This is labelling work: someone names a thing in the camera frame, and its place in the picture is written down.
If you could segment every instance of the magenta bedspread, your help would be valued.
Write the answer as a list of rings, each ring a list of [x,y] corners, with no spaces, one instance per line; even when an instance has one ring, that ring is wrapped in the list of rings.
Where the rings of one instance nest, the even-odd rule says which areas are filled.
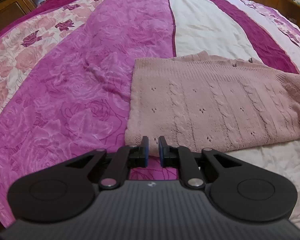
[[[6,194],[19,177],[124,145],[136,58],[197,53],[209,41],[216,55],[300,73],[298,32],[246,0],[63,0],[9,26],[0,33],[1,222],[14,220]],[[154,157],[130,175],[176,177]]]

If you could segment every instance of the pink floral bedspread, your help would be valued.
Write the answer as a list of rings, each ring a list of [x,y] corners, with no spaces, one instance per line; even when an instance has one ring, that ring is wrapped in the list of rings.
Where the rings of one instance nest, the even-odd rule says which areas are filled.
[[[289,44],[289,55],[277,44],[279,39],[226,0],[71,0],[47,6],[0,32],[0,220],[4,226],[14,221],[6,195],[16,179],[95,148],[114,152],[124,145],[135,59],[200,52],[195,49],[205,40],[197,39],[201,29],[196,20],[204,22],[207,17],[195,13],[193,24],[184,24],[184,12],[187,7],[195,12],[200,3],[210,6],[211,2],[215,4],[211,14],[227,14],[227,26],[240,34],[233,35],[233,46],[223,40],[228,30],[220,29],[218,39],[207,36],[210,46],[229,42],[229,50],[242,46],[238,52],[244,56],[300,72],[289,57],[296,55],[292,53],[296,47],[300,53],[300,30],[276,11],[247,0],[237,6],[244,3],[275,24],[293,45]],[[205,27],[213,29],[217,20],[209,18]],[[148,168],[132,170],[130,178],[176,179],[177,172],[162,169],[159,160],[150,157]]]

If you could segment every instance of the bed sheet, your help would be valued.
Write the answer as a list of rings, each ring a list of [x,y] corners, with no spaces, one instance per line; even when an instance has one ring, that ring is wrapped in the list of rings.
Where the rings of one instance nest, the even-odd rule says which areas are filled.
[[[0,36],[0,220],[19,177],[95,148],[124,144],[137,57],[206,50],[300,73],[300,30],[247,0],[77,0]],[[290,179],[300,228],[300,139],[229,153]],[[152,157],[132,179],[175,179]]]

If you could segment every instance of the pink sweater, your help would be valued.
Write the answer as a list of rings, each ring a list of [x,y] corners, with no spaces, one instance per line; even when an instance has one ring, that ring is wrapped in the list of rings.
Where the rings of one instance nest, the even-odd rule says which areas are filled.
[[[222,152],[300,138],[300,75],[206,52],[136,60],[126,144]]]

